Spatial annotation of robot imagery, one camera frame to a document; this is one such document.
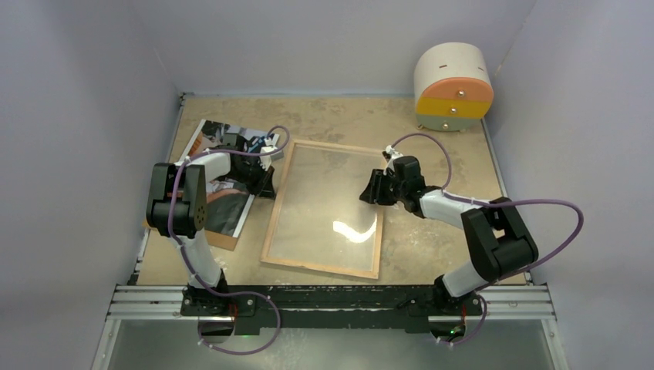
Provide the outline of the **wooden picture frame with glass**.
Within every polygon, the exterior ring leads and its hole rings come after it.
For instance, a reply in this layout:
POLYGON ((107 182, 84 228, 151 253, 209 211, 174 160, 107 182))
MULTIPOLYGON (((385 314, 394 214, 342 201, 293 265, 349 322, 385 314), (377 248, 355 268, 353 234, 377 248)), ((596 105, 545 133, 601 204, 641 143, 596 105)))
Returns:
POLYGON ((279 180, 261 261, 377 279, 383 209, 359 199, 379 150, 293 140, 279 180))

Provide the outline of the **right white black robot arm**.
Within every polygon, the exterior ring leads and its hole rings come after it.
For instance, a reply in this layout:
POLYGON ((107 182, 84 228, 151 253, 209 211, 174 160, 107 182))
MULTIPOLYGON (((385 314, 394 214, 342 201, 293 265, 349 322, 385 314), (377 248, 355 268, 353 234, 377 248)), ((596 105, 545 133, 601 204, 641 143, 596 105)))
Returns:
POLYGON ((419 160, 401 156, 386 169, 374 169, 359 199, 367 204, 404 209, 423 219, 438 220, 461 229, 469 259, 434 281, 435 308, 450 314, 464 297, 535 262, 538 248, 517 208, 506 197, 476 203, 456 200, 437 186, 426 185, 419 160))

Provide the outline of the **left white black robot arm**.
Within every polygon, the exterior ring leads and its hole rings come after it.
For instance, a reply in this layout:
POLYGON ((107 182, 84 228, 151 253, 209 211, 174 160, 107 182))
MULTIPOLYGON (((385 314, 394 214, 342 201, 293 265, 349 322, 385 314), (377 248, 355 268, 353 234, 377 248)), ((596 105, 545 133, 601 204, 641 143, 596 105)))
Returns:
POLYGON ((273 198, 276 146, 270 133, 247 140, 229 133, 226 139, 174 163, 153 166, 148 194, 147 225, 169 239, 184 262, 188 275, 184 307, 203 308, 221 315, 237 304, 223 270, 213 259, 205 226, 209 218, 206 185, 226 177, 243 183, 254 196, 273 198))

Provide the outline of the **printed photo sheet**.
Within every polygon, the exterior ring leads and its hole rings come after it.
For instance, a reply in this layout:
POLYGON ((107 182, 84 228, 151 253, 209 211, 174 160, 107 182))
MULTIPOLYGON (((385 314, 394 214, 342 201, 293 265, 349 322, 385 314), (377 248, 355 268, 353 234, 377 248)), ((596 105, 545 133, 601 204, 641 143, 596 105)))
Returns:
MULTIPOLYGON (((202 150, 224 143, 229 133, 243 136, 246 140, 244 149, 252 153, 268 143, 275 146, 280 139, 278 133, 268 134, 266 130, 249 129, 203 119, 184 147, 180 158, 193 156, 202 150)), ((237 241, 255 197, 250 195, 243 183, 227 178, 210 180, 206 184, 206 191, 207 236, 226 237, 230 242, 237 241)))

